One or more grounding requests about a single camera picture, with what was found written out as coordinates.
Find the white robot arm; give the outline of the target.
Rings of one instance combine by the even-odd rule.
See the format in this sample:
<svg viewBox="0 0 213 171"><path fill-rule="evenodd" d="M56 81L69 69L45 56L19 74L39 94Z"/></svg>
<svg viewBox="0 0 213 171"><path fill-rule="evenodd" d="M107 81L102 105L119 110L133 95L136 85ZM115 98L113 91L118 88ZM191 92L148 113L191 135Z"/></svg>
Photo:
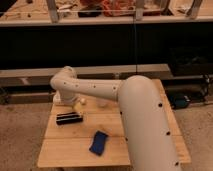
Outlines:
<svg viewBox="0 0 213 171"><path fill-rule="evenodd" d="M70 105L79 94L118 103L132 171L182 171L160 92L151 79L79 79L74 68L65 66L50 85L57 104Z"/></svg>

